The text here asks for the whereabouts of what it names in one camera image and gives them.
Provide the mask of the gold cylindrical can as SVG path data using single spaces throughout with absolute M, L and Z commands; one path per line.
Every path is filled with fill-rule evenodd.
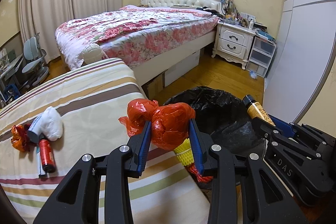
M 253 118 L 260 118 L 267 123 L 275 126 L 274 122 L 270 118 L 270 116 L 266 113 L 262 105 L 256 101 L 250 94 L 247 94 L 243 97 L 242 102 L 247 109 L 248 115 Z

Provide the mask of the red cylindrical can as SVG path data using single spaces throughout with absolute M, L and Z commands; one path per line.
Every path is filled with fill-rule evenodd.
M 42 138 L 39 141 L 39 149 L 42 169 L 45 173 L 54 173 L 56 171 L 56 164 L 49 140 Z

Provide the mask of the orange foam fruit net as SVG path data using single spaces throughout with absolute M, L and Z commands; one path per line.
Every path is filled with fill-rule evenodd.
M 209 183 L 212 182 L 213 176 L 203 176 L 199 173 L 194 163 L 186 166 L 187 171 L 191 174 L 193 178 L 196 179 L 197 182 L 201 183 Z

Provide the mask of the white tissue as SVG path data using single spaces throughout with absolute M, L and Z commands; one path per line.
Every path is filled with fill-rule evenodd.
M 63 122 L 58 111 L 50 106 L 42 113 L 41 132 L 50 141 L 56 141 L 63 136 Z

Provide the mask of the orange foil wrapper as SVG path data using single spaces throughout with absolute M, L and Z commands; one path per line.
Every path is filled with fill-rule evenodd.
M 30 151 L 30 140 L 27 134 L 25 133 L 23 125 L 19 124 L 19 125 L 13 126 L 11 128 L 11 133 L 12 133 L 12 138 L 11 138 L 12 146 L 21 152 L 29 152 Z

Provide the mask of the dark red ribbon tassel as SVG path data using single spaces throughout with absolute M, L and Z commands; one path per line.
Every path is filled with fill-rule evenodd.
M 25 125 L 23 126 L 23 128 L 24 128 L 25 133 L 26 133 L 27 135 L 29 135 L 29 134 L 31 133 L 31 131 L 30 131 L 30 124 L 25 124 Z

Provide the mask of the yellow foam fruit net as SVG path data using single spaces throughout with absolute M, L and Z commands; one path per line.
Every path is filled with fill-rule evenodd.
M 194 163 L 194 157 L 189 138 L 185 139 L 181 145 L 175 148 L 174 153 L 183 166 L 189 166 Z

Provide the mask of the red plastic bag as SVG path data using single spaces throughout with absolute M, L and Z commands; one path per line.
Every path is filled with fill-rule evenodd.
M 151 122 L 151 142 L 166 151 L 180 146 L 189 136 L 189 121 L 195 110 L 186 103 L 159 106 L 158 101 L 134 99 L 127 105 L 127 116 L 119 118 L 128 137 L 142 133 L 145 123 Z

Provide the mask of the black lined trash bin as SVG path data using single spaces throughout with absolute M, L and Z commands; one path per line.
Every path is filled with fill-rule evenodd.
M 198 86 L 171 97 L 165 105 L 176 103 L 186 103 L 195 110 L 195 125 L 188 123 L 193 135 L 197 128 L 236 155 L 263 154 L 264 140 L 254 132 L 242 100 L 232 94 Z

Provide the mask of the striped bed sheet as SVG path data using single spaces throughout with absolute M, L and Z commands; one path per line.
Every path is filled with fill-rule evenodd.
M 9 209 L 1 223 L 32 223 L 68 171 L 84 154 L 109 154 L 127 142 L 128 103 L 143 96 L 121 59 L 86 65 L 34 88 L 1 110 L 1 188 Z M 48 107 L 62 118 L 63 135 L 52 142 L 56 171 L 39 176 L 37 152 L 11 144 L 11 129 L 31 124 Z M 129 180 L 135 223 L 206 223 L 210 204 L 173 152 L 150 147 L 145 172 Z

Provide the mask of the plastic drawer unit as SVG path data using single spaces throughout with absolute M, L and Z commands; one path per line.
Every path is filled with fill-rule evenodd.
M 246 69 L 264 78 L 272 63 L 276 43 L 262 35 L 256 35 L 249 53 Z

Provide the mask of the white nightstand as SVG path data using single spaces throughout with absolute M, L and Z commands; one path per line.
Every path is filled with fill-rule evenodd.
M 245 70 L 255 35 L 249 28 L 219 21 L 211 57 L 218 55 L 225 61 L 241 64 Z

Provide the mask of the white underbed box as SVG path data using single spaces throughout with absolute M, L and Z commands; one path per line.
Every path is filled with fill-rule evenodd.
M 165 87 L 169 86 L 174 81 L 189 72 L 191 69 L 198 66 L 200 52 L 200 50 L 194 52 L 192 55 L 186 57 L 185 59 L 165 71 Z

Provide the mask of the study desk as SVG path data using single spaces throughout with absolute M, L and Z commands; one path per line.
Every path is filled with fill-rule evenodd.
M 23 54 L 19 55 L 12 62 L 5 66 L 5 69 L 1 68 L 1 96 L 3 97 L 3 91 L 5 90 L 5 83 L 9 81 L 11 77 L 14 77 L 14 82 L 16 85 L 18 84 L 18 80 L 15 76 L 15 73 L 19 70 L 22 62 L 24 60 Z

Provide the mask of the white round bedpost knob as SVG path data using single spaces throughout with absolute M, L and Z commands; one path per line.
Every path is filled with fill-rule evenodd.
M 96 43 L 86 45 L 82 51 L 84 63 L 92 64 L 102 60 L 102 50 Z

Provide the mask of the grey desk chair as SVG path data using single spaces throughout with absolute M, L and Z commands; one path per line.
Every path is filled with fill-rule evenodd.
M 46 51 L 39 44 L 39 33 L 25 41 L 23 55 L 26 65 L 22 69 L 24 75 L 29 79 L 24 84 L 26 88 L 34 88 L 40 85 L 49 75 L 49 67 L 46 64 Z

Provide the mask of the floral quilt bed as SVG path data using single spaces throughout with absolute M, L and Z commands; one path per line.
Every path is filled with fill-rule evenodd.
M 143 85 L 215 39 L 219 17 L 203 10 L 127 5 L 61 24 L 55 31 L 60 54 L 70 70 L 97 60 L 121 59 Z

